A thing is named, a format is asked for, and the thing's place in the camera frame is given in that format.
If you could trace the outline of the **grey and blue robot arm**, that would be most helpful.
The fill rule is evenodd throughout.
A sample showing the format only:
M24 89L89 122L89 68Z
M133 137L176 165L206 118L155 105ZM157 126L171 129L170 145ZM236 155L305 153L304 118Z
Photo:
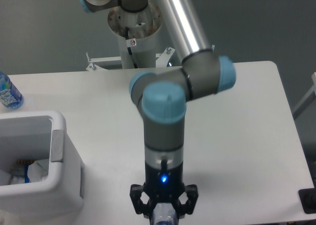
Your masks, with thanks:
M198 199L197 186L183 183L186 103L232 88L236 71L227 56L213 53L191 0L157 1L182 66L130 81L144 124L145 182L131 185L129 194L135 212L151 224L176 225Z

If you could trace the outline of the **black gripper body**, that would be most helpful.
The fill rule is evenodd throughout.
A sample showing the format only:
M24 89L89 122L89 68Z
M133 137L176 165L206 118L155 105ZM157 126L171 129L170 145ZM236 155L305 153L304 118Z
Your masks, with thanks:
M145 164L144 193L149 197L147 210L153 210L158 203L171 203L175 210L181 210L179 197L184 191L183 163L166 171Z

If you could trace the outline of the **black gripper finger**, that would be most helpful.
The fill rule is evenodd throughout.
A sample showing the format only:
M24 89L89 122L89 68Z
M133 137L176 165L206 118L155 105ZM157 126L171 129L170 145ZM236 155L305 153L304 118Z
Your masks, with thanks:
M130 186L130 192L129 196L132 201L135 213L140 215L142 214L145 218L151 219L153 210L155 208L154 201L149 197L147 203L144 203L141 199L142 193L145 193L147 196L149 196L145 192L145 184L138 185L138 184L132 184Z
M185 193L187 200L184 204L180 201L180 196ZM172 206L175 209L178 219L182 219L186 214L191 215L194 212L198 199L197 185L181 185L180 191L172 198Z

